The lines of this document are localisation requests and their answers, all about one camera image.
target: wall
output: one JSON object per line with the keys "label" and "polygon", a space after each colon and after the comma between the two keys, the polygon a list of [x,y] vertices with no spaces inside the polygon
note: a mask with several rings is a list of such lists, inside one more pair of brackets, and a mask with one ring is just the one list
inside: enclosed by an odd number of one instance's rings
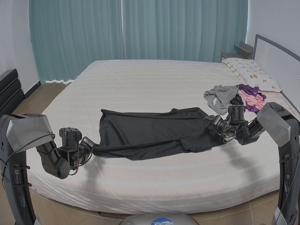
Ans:
{"label": "wall", "polygon": [[30,42],[29,0],[0,0],[0,74],[13,68],[24,93],[39,81]]}
{"label": "wall", "polygon": [[300,55],[300,0],[249,0],[246,43],[266,37]]}

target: patterned pillowcase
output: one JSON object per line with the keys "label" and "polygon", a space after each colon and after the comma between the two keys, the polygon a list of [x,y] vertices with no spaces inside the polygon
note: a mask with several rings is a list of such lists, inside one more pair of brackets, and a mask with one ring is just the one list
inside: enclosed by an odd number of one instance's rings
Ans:
{"label": "patterned pillowcase", "polygon": [[227,58],[222,60],[242,81],[262,91],[280,92],[282,89],[275,79],[265,73],[253,59]]}

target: blue sticker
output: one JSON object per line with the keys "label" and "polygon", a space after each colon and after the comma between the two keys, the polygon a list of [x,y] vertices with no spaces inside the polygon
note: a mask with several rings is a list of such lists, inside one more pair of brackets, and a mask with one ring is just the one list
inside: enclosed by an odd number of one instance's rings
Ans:
{"label": "blue sticker", "polygon": [[166,219],[166,218],[158,218],[155,219],[151,225],[174,225],[171,220]]}

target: tile floor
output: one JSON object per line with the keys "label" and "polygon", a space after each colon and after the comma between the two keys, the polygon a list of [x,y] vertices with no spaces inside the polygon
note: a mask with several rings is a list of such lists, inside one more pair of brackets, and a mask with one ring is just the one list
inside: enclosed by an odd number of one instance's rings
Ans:
{"label": "tile floor", "polygon": [[[66,87],[63,83],[46,83],[24,100],[14,111],[42,113]],[[42,225],[118,225],[127,215],[88,211],[48,199],[31,190],[35,213]],[[271,224],[278,191],[268,193],[249,202],[223,210],[190,214],[200,225],[266,225]],[[0,225],[13,225],[14,219],[5,191],[0,186]]]}

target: teal curtain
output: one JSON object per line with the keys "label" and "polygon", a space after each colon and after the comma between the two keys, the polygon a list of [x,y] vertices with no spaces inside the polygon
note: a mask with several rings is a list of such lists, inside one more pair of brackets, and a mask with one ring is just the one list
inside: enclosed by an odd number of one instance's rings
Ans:
{"label": "teal curtain", "polygon": [[125,59],[220,62],[245,42],[248,0],[122,0]]}
{"label": "teal curtain", "polygon": [[30,0],[41,82],[75,79],[95,60],[124,59],[121,0]]}

